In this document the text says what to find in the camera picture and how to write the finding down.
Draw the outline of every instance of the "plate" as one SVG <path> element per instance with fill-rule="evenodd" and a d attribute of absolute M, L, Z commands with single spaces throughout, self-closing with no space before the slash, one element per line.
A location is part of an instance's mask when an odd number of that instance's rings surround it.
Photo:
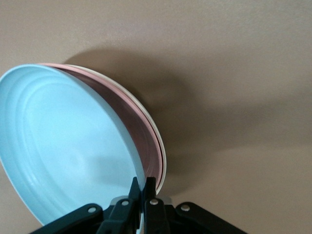
<path fill-rule="evenodd" d="M 0 79 L 0 158 L 21 199 L 47 224 L 87 203 L 104 209 L 144 172 L 113 108 L 74 76 L 26 64 Z"/>
<path fill-rule="evenodd" d="M 117 112 L 138 149 L 145 176 L 156 177 L 157 193 L 166 174 L 166 154 L 159 131 L 144 106 L 124 87 L 109 77 L 75 65 L 44 63 L 65 71 L 97 91 Z"/>

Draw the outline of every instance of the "beige surface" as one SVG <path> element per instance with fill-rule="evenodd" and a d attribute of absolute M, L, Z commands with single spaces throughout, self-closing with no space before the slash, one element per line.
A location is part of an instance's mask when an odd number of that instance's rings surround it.
<path fill-rule="evenodd" d="M 143 100 L 162 190 L 253 234 L 312 233 L 312 1 L 0 2 L 0 72 L 83 65 Z M 0 170 L 0 233 L 39 227 Z"/>

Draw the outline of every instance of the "screw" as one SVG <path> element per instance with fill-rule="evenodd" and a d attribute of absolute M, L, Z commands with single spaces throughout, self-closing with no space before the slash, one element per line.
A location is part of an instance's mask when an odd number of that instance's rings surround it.
<path fill-rule="evenodd" d="M 181 206 L 181 210 L 183 210 L 183 211 L 189 211 L 190 209 L 191 208 L 187 204 L 184 204 L 184 205 Z"/>
<path fill-rule="evenodd" d="M 95 207 L 91 207 L 88 209 L 88 212 L 89 213 L 93 213 L 94 211 L 96 211 L 97 209 Z"/>
<path fill-rule="evenodd" d="M 123 206 L 127 206 L 127 205 L 129 205 L 129 201 L 125 200 L 125 201 L 123 201 L 121 204 L 122 204 Z"/>
<path fill-rule="evenodd" d="M 152 200 L 150 200 L 150 204 L 151 205 L 157 205 L 158 204 L 158 200 L 157 199 L 152 199 Z"/>

